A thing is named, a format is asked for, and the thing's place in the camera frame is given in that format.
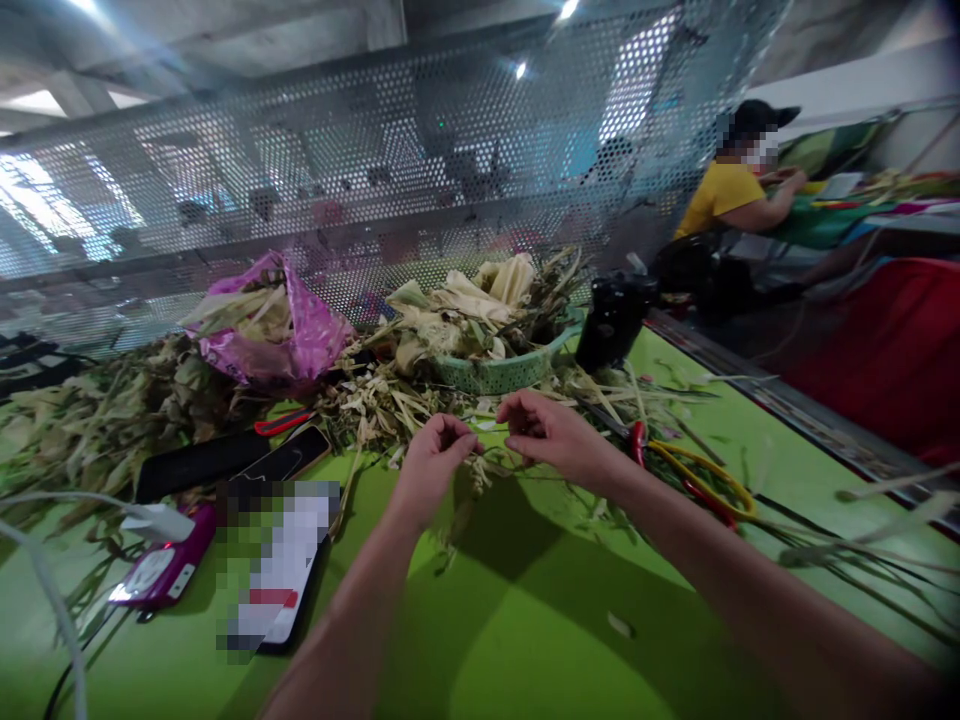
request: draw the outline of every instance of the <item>pink plastic bag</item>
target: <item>pink plastic bag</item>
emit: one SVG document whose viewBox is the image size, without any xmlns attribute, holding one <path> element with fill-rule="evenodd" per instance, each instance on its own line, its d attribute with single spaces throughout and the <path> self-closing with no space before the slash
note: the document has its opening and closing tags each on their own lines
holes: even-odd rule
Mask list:
<svg viewBox="0 0 960 720">
<path fill-rule="evenodd" d="M 200 340 L 200 353 L 217 370 L 241 385 L 271 395 L 293 397 L 309 391 L 330 369 L 354 333 L 350 322 L 303 284 L 286 258 L 268 252 L 243 275 L 218 280 L 209 295 L 238 292 L 259 280 L 264 270 L 282 267 L 287 277 L 287 298 L 293 321 L 293 338 L 280 345 L 248 340 L 233 330 L 222 330 Z"/>
</svg>

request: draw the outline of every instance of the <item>forearm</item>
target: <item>forearm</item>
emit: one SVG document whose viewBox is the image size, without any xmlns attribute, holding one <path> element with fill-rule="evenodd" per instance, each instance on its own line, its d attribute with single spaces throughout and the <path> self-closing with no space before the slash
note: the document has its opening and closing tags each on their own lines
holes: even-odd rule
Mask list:
<svg viewBox="0 0 960 720">
<path fill-rule="evenodd" d="M 370 717 L 418 539 L 414 526 L 387 510 L 274 689 L 262 720 Z"/>
<path fill-rule="evenodd" d="M 652 475 L 611 492 L 804 717 L 899 716 L 937 680 L 916 657 L 761 555 Z"/>
<path fill-rule="evenodd" d="M 793 200 L 797 195 L 797 190 L 792 185 L 781 185 L 780 189 L 769 201 L 769 219 L 770 226 L 776 227 L 790 214 L 793 208 Z"/>
</svg>

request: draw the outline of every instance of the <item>basket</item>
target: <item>basket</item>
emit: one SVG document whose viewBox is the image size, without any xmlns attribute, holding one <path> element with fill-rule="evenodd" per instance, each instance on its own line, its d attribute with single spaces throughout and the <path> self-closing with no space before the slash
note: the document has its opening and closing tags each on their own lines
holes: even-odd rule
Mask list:
<svg viewBox="0 0 960 720">
<path fill-rule="evenodd" d="M 526 355 L 504 360 L 432 358 L 437 377 L 445 385 L 471 395 L 503 395 L 536 385 L 550 374 L 553 359 L 567 341 L 579 335 L 581 325 L 568 327 L 549 345 Z"/>
</svg>

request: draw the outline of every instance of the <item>perforated metal screen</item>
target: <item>perforated metal screen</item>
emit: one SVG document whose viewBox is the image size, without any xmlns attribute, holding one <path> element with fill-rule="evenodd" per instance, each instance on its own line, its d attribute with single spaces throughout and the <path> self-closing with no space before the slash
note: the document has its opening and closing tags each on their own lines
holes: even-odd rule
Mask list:
<svg viewBox="0 0 960 720">
<path fill-rule="evenodd" d="M 491 255 L 649 257 L 788 1 L 581 2 L 2 139 L 0 332 L 126 349 L 270 248 L 354 321 Z"/>
</svg>

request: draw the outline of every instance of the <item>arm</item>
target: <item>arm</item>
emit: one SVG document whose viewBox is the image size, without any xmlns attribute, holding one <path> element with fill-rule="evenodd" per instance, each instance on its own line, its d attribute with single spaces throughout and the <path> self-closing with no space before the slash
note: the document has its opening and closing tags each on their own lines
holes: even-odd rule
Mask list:
<svg viewBox="0 0 960 720">
<path fill-rule="evenodd" d="M 760 187 L 762 188 L 772 187 L 782 183 L 784 180 L 790 179 L 799 170 L 800 168 L 796 165 L 791 165 L 790 167 L 780 168 L 779 170 L 774 170 L 766 175 L 761 175 L 757 178 L 757 181 L 760 183 Z"/>
<path fill-rule="evenodd" d="M 717 215 L 717 219 L 744 232 L 761 233 L 772 230 L 787 219 L 793 207 L 794 197 L 806 182 L 806 174 L 798 170 L 780 185 L 780 189 L 772 198 L 754 200 Z"/>
<path fill-rule="evenodd" d="M 477 436 L 450 415 L 434 415 L 417 433 L 383 518 L 268 698 L 262 720 L 373 714 L 413 550 L 454 470 L 475 448 Z"/>
<path fill-rule="evenodd" d="M 911 702 L 939 689 L 919 659 L 635 465 L 573 410 L 520 391 L 497 419 L 510 423 L 508 447 L 623 508 L 802 717 L 912 715 Z"/>
</svg>

